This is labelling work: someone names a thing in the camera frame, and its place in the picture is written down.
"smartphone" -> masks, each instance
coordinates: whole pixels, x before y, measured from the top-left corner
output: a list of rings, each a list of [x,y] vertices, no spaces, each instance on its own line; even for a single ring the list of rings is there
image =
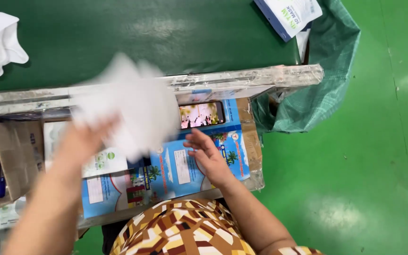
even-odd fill
[[[180,105],[180,129],[219,125],[226,122],[221,101]]]

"brown geometric pattern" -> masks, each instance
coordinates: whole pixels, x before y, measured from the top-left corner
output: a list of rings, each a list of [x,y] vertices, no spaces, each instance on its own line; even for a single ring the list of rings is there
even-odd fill
[[[307,247],[278,254],[319,254]],[[166,200],[133,217],[114,241],[111,255],[254,255],[231,213],[217,201]]]

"palm tree illustration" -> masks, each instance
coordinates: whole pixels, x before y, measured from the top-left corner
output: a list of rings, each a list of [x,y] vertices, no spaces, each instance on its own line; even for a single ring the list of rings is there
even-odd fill
[[[157,176],[161,175],[160,171],[158,171],[158,166],[151,166],[147,175],[149,176],[149,180],[157,180]]]
[[[234,164],[235,160],[239,160],[238,155],[235,152],[228,151],[226,154],[226,160],[229,164]]]

